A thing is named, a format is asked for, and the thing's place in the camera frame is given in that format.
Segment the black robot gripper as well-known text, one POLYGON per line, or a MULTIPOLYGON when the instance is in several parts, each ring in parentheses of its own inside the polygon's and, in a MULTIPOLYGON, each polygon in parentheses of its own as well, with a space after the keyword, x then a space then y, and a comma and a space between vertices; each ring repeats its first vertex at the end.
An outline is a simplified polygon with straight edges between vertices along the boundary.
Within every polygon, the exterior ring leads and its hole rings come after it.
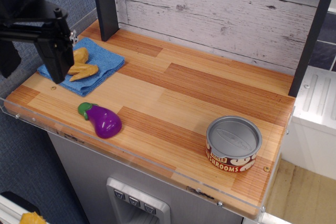
POLYGON ((74 65, 68 13, 47 0, 1 0, 1 75, 8 78, 21 57, 11 41, 35 42, 35 47, 55 84, 65 80, 74 65))

